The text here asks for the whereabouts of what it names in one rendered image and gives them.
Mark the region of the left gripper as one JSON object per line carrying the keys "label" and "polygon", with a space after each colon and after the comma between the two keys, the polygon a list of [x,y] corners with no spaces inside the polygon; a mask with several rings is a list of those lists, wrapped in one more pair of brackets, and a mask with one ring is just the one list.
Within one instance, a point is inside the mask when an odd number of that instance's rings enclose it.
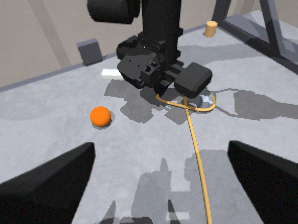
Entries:
{"label": "left gripper", "polygon": [[[177,60],[181,56],[181,51],[177,50],[178,38],[183,35],[183,28],[167,33],[154,34],[146,31],[133,35],[127,40],[118,44],[116,53],[117,58],[122,60],[127,53],[137,45],[137,37],[144,39],[144,43],[149,48],[155,44],[160,47],[165,59],[165,71],[162,72],[161,79],[153,87],[156,95],[162,97],[174,82],[176,91],[189,99],[194,99],[211,82],[212,71],[202,65],[192,62],[183,68],[183,62]],[[167,74],[167,75],[166,75]]]}

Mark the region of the orange ball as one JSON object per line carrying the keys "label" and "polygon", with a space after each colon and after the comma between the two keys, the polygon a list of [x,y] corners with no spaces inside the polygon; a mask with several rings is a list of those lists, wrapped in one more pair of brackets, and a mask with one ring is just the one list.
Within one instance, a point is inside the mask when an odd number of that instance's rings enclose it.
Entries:
{"label": "orange ball", "polygon": [[110,122],[111,113],[107,108],[99,106],[91,111],[90,120],[94,125],[102,127]]}

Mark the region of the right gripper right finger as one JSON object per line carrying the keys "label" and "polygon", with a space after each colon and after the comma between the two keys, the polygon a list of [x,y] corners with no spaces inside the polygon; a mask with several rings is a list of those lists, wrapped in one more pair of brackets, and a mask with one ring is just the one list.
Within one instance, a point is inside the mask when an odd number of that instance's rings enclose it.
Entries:
{"label": "right gripper right finger", "polygon": [[298,224],[298,163],[237,140],[227,155],[264,224]]}

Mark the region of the white rectangular bar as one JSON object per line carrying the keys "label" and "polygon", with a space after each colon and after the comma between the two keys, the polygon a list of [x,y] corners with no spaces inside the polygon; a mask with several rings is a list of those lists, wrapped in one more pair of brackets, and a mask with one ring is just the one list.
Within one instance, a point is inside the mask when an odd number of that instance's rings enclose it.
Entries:
{"label": "white rectangular bar", "polygon": [[124,79],[118,70],[103,69],[102,79]]}

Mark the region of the tan cylinder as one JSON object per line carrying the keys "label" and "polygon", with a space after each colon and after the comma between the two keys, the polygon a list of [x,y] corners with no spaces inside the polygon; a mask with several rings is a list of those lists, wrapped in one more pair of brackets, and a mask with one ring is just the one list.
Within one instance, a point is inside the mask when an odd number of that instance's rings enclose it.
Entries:
{"label": "tan cylinder", "polygon": [[204,36],[209,38],[214,37],[216,27],[217,27],[216,22],[214,21],[207,22]]}

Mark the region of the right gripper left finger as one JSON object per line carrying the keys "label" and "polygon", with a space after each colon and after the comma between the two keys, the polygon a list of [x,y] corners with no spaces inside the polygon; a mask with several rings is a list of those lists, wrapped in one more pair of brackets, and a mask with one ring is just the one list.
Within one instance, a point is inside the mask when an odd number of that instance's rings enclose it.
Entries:
{"label": "right gripper left finger", "polygon": [[71,224],[95,156],[86,142],[0,183],[0,224]]}

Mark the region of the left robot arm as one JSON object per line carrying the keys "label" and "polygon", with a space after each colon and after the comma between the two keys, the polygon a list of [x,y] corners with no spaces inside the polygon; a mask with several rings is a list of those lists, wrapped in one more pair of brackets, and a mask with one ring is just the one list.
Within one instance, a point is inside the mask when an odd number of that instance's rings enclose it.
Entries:
{"label": "left robot arm", "polygon": [[[143,28],[154,34],[167,34],[179,28],[182,0],[87,0],[87,9],[95,22],[131,25],[142,7]],[[160,47],[145,45],[137,37],[137,45],[118,63],[125,81],[137,89],[153,88],[165,71]]]}

